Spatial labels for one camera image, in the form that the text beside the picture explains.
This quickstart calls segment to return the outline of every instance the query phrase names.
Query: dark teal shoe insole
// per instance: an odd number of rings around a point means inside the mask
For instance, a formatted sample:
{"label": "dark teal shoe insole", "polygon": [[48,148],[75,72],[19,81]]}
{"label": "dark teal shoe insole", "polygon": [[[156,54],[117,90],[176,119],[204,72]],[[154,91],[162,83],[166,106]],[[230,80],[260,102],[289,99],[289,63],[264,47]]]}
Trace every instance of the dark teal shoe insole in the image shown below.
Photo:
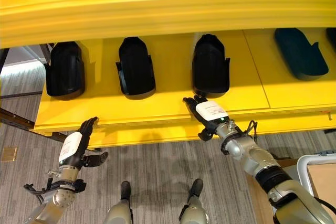
{"label": "dark teal shoe insole", "polygon": [[329,68],[319,49],[319,43],[313,45],[299,29],[278,28],[275,40],[292,74],[300,80],[313,80],[327,74]]}

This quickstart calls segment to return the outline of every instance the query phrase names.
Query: gray carpet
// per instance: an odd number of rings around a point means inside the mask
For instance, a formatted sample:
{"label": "gray carpet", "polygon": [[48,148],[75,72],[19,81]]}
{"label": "gray carpet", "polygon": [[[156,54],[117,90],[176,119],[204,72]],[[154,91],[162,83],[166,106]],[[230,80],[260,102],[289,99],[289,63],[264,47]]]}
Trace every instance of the gray carpet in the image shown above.
{"label": "gray carpet", "polygon": [[[15,87],[12,93],[29,90]],[[39,95],[3,99],[1,107],[34,120],[39,99]],[[0,223],[22,223],[38,205],[22,185],[34,183],[39,189],[46,186],[47,171],[57,168],[61,144],[6,125],[1,125],[0,137],[0,145],[18,146],[17,160],[0,167]],[[279,157],[299,157],[336,148],[336,134],[274,134],[259,137],[258,144]],[[80,172],[79,178],[88,183],[87,190],[78,194],[60,223],[102,223],[108,208],[118,202],[119,186],[125,179],[132,185],[134,224],[178,223],[188,188],[198,177],[205,184],[201,201],[211,224],[256,223],[244,171],[220,152],[218,140],[125,146],[107,151],[105,164]]]}

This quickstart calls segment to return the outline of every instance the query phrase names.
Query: yellow board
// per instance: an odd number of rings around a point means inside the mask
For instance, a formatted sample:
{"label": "yellow board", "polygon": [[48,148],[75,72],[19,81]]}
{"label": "yellow board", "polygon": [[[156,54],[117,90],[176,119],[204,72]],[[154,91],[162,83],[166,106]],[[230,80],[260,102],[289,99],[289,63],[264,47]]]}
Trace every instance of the yellow board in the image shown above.
{"label": "yellow board", "polygon": [[0,0],[0,47],[207,30],[336,26],[336,0]]}
{"label": "yellow board", "polygon": [[[243,31],[213,33],[225,45],[230,62],[230,90],[215,99],[226,111],[269,108]],[[174,123],[190,119],[182,102],[193,96],[191,66],[195,43],[202,34],[141,37],[152,56],[156,92],[143,100],[129,100],[120,90],[116,61],[121,38],[80,43],[85,62],[86,91],[70,101],[50,97],[44,89],[34,131],[76,130],[92,116],[100,127]]]}
{"label": "yellow board", "polygon": [[319,42],[329,67],[329,72],[317,80],[301,81],[290,73],[276,45],[274,29],[244,31],[270,107],[336,106],[336,51],[326,37],[326,29],[300,30],[311,44]]}
{"label": "yellow board", "polygon": [[[253,119],[258,121],[258,134],[267,134],[335,128],[336,113],[332,113],[331,116],[333,119],[329,120],[325,113],[312,112],[299,115],[260,116]],[[245,118],[237,120],[236,123],[245,130],[250,120],[251,118]],[[197,134],[203,128],[200,123],[193,120],[189,123],[127,127],[118,130],[95,129],[89,148],[196,140],[199,139]]]}

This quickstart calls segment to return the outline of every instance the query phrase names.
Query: metal frame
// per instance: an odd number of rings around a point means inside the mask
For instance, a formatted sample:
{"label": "metal frame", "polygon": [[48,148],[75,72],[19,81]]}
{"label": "metal frame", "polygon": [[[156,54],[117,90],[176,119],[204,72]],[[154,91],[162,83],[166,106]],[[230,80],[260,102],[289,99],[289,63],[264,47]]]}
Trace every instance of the metal frame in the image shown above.
{"label": "metal frame", "polygon": [[0,73],[1,73],[1,70],[5,64],[5,61],[6,61],[6,58],[7,58],[7,55],[8,55],[8,51],[9,51],[9,48],[3,48],[3,49],[0,49]]}
{"label": "metal frame", "polygon": [[[48,59],[50,62],[50,51],[49,51],[48,45],[43,44],[40,46],[41,46],[41,50],[47,62],[48,62]],[[8,52],[9,52],[9,48],[0,49],[0,73],[5,64]],[[23,94],[3,95],[0,98],[4,99],[4,98],[12,98],[12,97],[22,97],[22,96],[33,95],[33,94],[42,94],[42,92],[39,91],[39,92],[29,92],[29,93],[23,93]],[[41,135],[41,134],[30,131],[34,128],[35,122],[29,119],[23,118],[22,116],[14,114],[10,111],[4,110],[2,108],[0,108],[0,122],[16,127],[18,129],[24,130],[24,131],[29,131],[33,134]],[[44,136],[44,137],[53,139],[55,141],[64,142],[67,135],[64,135],[60,132],[53,132],[52,136]]]}

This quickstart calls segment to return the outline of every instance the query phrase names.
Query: yellow ledge edge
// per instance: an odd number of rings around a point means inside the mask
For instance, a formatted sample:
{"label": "yellow ledge edge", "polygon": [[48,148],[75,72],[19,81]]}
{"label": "yellow ledge edge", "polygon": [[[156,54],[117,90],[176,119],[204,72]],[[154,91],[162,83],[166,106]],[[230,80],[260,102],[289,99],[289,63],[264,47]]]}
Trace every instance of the yellow ledge edge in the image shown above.
{"label": "yellow ledge edge", "polygon": [[[258,134],[322,130],[336,127],[336,111],[260,116],[250,119],[258,121]],[[236,123],[244,130],[250,119],[236,120]],[[195,140],[198,139],[197,134],[203,128],[195,120],[188,123],[158,124],[147,127],[95,127],[90,139],[89,149]],[[51,135],[50,132],[33,131],[47,136]]]}
{"label": "yellow ledge edge", "polygon": [[3,7],[0,47],[210,30],[335,27],[335,3],[336,0],[73,0]]}

